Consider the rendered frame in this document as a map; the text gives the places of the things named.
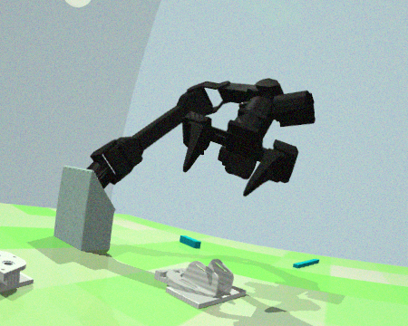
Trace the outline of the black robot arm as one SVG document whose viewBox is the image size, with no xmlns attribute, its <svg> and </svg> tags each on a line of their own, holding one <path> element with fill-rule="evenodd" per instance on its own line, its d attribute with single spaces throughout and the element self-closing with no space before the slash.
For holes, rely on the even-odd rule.
<svg viewBox="0 0 408 326">
<path fill-rule="evenodd" d="M 205 88 L 218 90 L 222 99 L 218 106 L 213 107 Z M 284 94 L 277 80 L 271 78 L 260 80 L 255 85 L 204 81 L 188 88 L 180 96 L 176 107 L 160 115 L 133 136 L 119 137 L 95 150 L 90 156 L 94 162 L 87 169 L 95 172 L 103 189 L 110 183 L 115 185 L 142 162 L 143 151 L 148 146 L 179 126 L 190 111 L 207 116 L 216 113 L 223 104 L 229 102 L 239 103 L 239 108 L 261 110 L 267 115 L 268 127 L 274 120 L 279 121 L 280 127 L 315 123 L 314 100 L 309 91 Z M 221 146 L 218 160 L 229 174 L 245 180 L 250 178 L 257 164 L 254 159 L 227 151 L 225 146 Z"/>
</svg>

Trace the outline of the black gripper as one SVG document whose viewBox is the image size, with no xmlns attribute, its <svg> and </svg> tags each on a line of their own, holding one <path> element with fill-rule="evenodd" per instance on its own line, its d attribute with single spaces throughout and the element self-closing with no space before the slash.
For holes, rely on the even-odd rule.
<svg viewBox="0 0 408 326">
<path fill-rule="evenodd" d="M 247 196 L 268 180 L 287 183 L 294 170 L 298 149 L 275 139 L 273 149 L 259 146 L 268 131 L 268 119 L 261 110 L 240 108 L 238 116 L 223 130 L 211 126 L 212 119 L 190 111 L 182 120 L 183 143 L 187 149 L 183 172 L 187 172 L 209 143 L 215 142 L 227 151 L 259 161 L 248 181 L 243 196 Z"/>
</svg>

